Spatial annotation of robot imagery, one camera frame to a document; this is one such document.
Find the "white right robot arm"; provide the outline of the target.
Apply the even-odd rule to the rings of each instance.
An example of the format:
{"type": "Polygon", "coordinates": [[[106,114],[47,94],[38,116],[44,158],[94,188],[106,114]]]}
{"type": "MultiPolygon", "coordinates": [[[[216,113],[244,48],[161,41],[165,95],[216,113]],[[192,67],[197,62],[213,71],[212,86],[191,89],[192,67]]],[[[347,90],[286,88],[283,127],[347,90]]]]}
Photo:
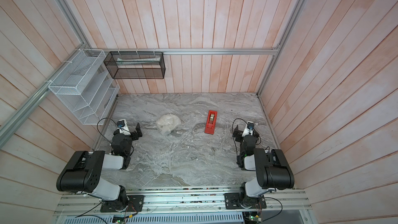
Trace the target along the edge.
{"type": "Polygon", "coordinates": [[[294,175],[283,151],[257,147],[260,135],[253,122],[247,122],[242,131],[236,126],[232,130],[232,138],[235,143],[239,143],[236,148],[238,167],[256,172],[254,179],[241,186],[242,199],[257,199],[270,191],[294,187],[294,175]]]}

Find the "red tape dispenser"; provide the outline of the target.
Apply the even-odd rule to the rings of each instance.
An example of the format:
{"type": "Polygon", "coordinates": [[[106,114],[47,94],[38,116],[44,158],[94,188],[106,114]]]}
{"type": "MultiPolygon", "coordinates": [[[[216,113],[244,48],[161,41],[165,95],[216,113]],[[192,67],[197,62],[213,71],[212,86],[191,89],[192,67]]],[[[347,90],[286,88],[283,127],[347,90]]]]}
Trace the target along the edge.
{"type": "Polygon", "coordinates": [[[205,126],[205,133],[213,135],[215,132],[216,120],[217,120],[217,112],[216,111],[209,111],[205,126]]]}

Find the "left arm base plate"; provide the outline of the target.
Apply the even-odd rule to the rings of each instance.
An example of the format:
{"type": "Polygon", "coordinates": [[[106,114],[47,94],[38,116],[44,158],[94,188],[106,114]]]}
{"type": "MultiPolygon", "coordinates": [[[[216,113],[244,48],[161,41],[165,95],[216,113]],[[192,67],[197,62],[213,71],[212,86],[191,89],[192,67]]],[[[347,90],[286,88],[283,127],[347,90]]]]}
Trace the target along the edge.
{"type": "Polygon", "coordinates": [[[115,201],[104,201],[102,203],[100,212],[111,213],[111,212],[141,212],[144,204],[144,195],[127,195],[115,201]]]}

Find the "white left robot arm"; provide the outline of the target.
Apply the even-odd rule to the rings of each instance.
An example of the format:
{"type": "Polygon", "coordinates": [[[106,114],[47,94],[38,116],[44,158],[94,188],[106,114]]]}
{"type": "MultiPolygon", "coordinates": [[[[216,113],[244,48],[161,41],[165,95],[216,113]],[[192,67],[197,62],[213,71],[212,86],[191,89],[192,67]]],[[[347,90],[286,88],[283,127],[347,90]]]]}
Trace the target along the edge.
{"type": "Polygon", "coordinates": [[[127,200],[125,188],[101,177],[104,170],[125,170],[133,154],[133,141],[143,136],[141,127],[136,125],[130,131],[126,120],[117,123],[110,142],[112,152],[103,150],[77,151],[60,173],[56,188],[62,192],[85,193],[105,202],[124,202],[127,200]]]}

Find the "clear bubble wrap sheet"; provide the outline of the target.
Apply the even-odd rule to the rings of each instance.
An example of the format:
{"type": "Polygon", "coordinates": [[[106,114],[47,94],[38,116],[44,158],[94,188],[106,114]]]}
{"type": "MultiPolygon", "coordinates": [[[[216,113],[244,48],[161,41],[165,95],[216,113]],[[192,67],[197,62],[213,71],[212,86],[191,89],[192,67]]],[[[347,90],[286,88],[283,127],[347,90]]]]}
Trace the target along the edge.
{"type": "Polygon", "coordinates": [[[168,135],[181,125],[181,120],[174,114],[166,114],[161,116],[155,124],[163,135],[168,135]]]}

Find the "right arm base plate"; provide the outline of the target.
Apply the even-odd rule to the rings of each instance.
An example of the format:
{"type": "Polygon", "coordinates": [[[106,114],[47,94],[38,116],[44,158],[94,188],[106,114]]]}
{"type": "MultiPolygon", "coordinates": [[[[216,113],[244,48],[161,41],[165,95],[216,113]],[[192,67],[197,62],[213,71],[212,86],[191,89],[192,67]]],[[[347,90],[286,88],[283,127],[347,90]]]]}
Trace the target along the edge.
{"type": "Polygon", "coordinates": [[[267,208],[265,198],[251,198],[242,193],[224,194],[226,209],[267,208]]]}

